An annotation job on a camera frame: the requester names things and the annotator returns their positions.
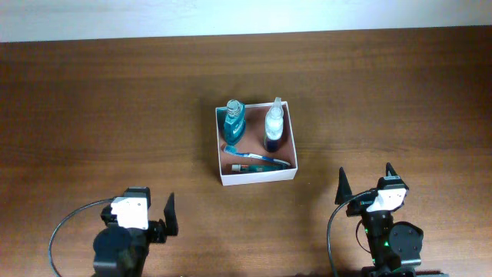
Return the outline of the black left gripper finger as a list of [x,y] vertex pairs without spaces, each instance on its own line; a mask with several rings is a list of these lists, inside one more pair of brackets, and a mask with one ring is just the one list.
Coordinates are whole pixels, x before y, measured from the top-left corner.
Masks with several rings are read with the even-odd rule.
[[165,216],[166,236],[177,236],[178,220],[175,211],[175,194],[173,192],[169,195],[163,212]]
[[151,206],[151,191],[149,187],[129,187],[124,193],[124,197],[146,198],[147,207]]

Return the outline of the blue white toothbrush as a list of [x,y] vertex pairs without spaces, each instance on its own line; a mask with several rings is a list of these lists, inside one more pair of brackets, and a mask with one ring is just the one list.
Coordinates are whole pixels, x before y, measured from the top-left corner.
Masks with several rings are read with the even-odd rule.
[[280,160],[280,159],[269,158],[269,157],[264,156],[264,155],[254,154],[254,153],[250,153],[250,152],[239,152],[232,145],[226,145],[223,148],[223,151],[225,153],[229,154],[229,155],[234,155],[234,156],[237,156],[237,157],[250,158],[250,159],[258,159],[258,160],[262,160],[262,161],[265,161],[265,162],[270,162],[270,163],[282,165],[284,167],[290,167],[291,166],[291,164],[289,162],[286,162],[286,161],[283,161],[283,160]]

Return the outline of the teal mouthwash bottle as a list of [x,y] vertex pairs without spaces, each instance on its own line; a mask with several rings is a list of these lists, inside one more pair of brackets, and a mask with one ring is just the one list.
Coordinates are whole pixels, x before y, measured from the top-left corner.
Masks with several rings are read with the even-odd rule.
[[224,120],[224,139],[228,145],[239,143],[245,132],[245,105],[236,99],[229,100]]

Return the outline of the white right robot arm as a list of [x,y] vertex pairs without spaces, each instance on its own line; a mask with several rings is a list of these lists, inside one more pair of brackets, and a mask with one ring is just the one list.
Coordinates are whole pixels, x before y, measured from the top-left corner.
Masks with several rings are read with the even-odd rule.
[[395,222],[393,212],[403,207],[409,188],[390,163],[377,186],[354,195],[343,169],[339,169],[337,207],[346,207],[348,217],[359,216],[364,227],[372,266],[362,276],[415,276],[421,264],[422,229],[409,222]]

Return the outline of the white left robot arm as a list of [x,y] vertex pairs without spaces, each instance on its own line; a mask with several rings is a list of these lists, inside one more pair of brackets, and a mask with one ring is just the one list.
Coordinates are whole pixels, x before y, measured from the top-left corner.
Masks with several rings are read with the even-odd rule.
[[164,244],[178,234],[174,193],[168,196],[163,219],[150,220],[150,207],[150,188],[129,187],[102,209],[105,229],[93,241],[96,276],[141,276],[150,245]]

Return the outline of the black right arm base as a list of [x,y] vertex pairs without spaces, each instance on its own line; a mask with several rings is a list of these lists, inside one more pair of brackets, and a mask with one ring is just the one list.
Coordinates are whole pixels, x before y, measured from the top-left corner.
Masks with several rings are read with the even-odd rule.
[[439,271],[416,272],[414,269],[403,269],[390,271],[389,269],[376,269],[375,267],[364,267],[361,270],[362,277],[449,277],[447,273]]

